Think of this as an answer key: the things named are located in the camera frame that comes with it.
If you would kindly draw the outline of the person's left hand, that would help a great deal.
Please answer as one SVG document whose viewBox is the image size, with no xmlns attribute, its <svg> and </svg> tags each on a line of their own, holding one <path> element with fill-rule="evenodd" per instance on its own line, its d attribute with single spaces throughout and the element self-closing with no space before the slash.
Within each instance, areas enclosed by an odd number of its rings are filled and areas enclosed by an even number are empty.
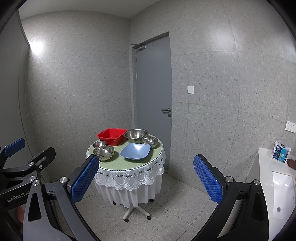
<svg viewBox="0 0 296 241">
<path fill-rule="evenodd" d="M 23 223 L 24 210 L 23 210 L 23 207 L 22 207 L 22 206 L 18 206 L 18 207 L 16 208 L 16 217 L 17 217 L 17 220 L 18 220 L 20 223 Z"/>
</svg>

